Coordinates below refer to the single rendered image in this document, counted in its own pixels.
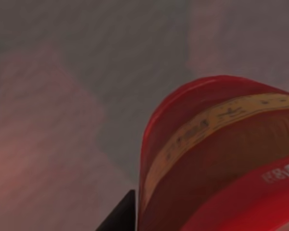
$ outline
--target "yellow band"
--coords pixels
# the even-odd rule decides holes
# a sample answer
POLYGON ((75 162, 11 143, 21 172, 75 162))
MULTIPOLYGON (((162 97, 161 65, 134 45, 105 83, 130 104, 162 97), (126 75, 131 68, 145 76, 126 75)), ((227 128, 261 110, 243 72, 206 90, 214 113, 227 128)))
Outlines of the yellow band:
POLYGON ((259 113, 289 109, 289 95, 259 94, 228 100, 196 115, 182 125, 157 154, 144 182, 142 211, 156 186, 172 166, 191 148, 215 131, 259 113))

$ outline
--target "blurry background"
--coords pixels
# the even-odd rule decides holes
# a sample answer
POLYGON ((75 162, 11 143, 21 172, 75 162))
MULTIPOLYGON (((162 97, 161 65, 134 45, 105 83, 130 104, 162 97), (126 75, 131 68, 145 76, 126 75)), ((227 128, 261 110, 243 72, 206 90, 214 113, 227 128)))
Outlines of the blurry background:
POLYGON ((289 90, 289 0, 0 0, 0 231, 94 230, 178 86, 289 90))

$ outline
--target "red object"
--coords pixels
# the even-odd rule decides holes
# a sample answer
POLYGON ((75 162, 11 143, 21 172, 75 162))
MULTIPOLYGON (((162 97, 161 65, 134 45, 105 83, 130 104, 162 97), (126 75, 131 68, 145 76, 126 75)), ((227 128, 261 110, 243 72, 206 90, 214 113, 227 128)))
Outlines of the red object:
MULTIPOLYGON (((234 176, 218 179, 218 171, 226 173, 228 170, 218 163, 216 174, 208 176, 213 162, 216 159, 223 161, 223 156, 218 156, 219 149, 214 150, 212 145, 224 139, 224 134, 236 134, 251 124, 261 125, 264 121, 288 116, 289 109, 257 114, 209 135, 187 150, 158 181, 148 203, 144 200, 147 190, 145 182, 154 160, 183 124, 212 106, 237 97, 265 93, 289 95, 283 90, 245 78, 217 76, 188 83, 161 103, 151 116, 143 138, 139 231, 270 231, 289 221, 289 172, 286 172, 285 179, 272 184, 262 177, 267 176, 268 180, 270 171, 289 167, 289 155, 280 159, 269 155, 259 159, 251 155, 251 159, 248 159, 248 156, 242 155, 244 164, 240 153, 234 153, 237 166, 250 168, 247 173, 241 174, 238 170, 239 173, 234 176)), ((231 163, 232 158, 225 156, 225 161, 235 169, 236 162, 231 163)))

